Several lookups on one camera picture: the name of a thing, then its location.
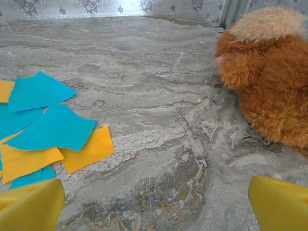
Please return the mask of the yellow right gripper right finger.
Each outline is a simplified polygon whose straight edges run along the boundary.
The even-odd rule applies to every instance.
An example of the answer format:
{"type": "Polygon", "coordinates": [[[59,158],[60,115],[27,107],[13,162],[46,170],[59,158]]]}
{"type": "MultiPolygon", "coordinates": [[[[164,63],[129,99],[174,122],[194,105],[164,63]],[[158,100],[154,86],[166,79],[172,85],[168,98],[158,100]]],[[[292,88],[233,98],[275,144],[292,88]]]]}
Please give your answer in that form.
{"type": "Polygon", "coordinates": [[[307,186],[254,176],[248,198],[262,231],[307,231],[307,186]]]}

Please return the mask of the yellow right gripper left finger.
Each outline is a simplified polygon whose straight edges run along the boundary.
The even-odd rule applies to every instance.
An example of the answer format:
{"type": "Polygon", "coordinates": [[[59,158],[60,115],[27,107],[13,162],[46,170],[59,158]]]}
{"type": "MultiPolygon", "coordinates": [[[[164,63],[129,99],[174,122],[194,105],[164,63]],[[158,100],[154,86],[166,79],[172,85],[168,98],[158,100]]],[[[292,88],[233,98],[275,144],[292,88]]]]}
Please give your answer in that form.
{"type": "Polygon", "coordinates": [[[0,193],[2,231],[53,231],[64,206],[60,179],[44,180],[0,193]]]}

